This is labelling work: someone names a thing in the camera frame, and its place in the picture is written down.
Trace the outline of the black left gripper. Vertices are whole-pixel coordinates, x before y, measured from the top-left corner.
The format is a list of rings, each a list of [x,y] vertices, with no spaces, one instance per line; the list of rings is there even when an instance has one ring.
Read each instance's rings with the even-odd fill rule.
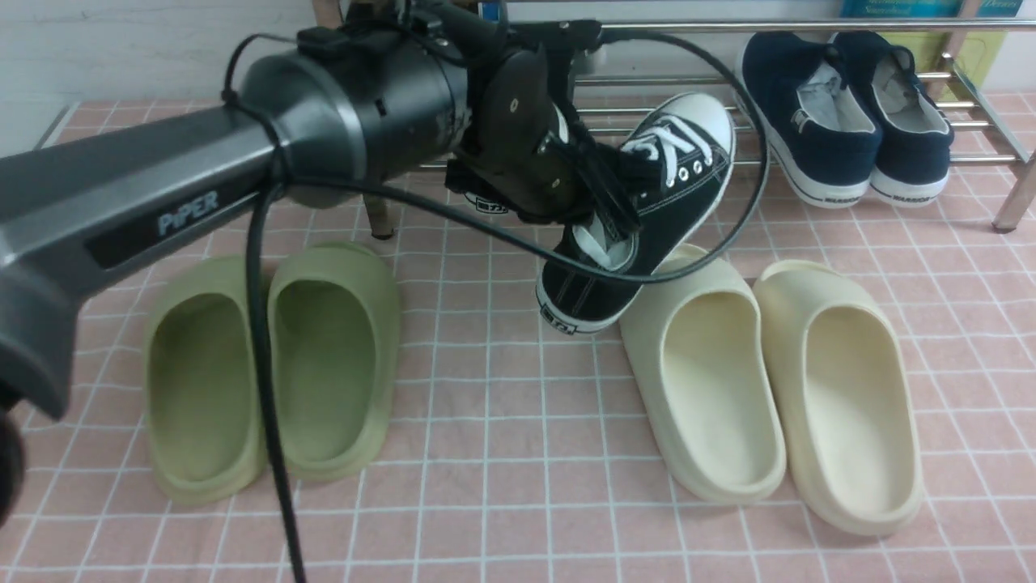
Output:
[[[451,1],[407,1],[405,32],[462,88],[435,90],[418,83],[418,97],[433,104],[430,137],[405,139],[418,163],[455,156],[463,187],[502,203],[534,223],[576,223],[595,215],[608,235],[640,229],[631,198],[639,165],[593,139],[572,103],[573,62],[599,47],[600,25],[580,22],[584,36],[558,23],[513,27],[506,7],[495,21]]]

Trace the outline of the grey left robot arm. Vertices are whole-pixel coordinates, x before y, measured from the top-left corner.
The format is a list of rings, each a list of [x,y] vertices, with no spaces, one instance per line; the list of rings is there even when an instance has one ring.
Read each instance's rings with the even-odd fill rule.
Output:
[[[81,307],[251,211],[244,257],[172,288],[149,351],[146,406],[160,487],[179,504],[237,493],[266,466],[337,480],[378,454],[393,403],[401,307],[365,247],[323,245],[268,276],[264,218],[293,185],[418,203],[386,185],[454,155],[461,184],[534,223],[599,215],[635,235],[636,187],[660,164],[597,143],[571,103],[569,60],[595,21],[513,29],[448,1],[310,28],[249,67],[221,106],[2,161],[2,407],[68,410]],[[554,61],[559,51],[565,63]]]

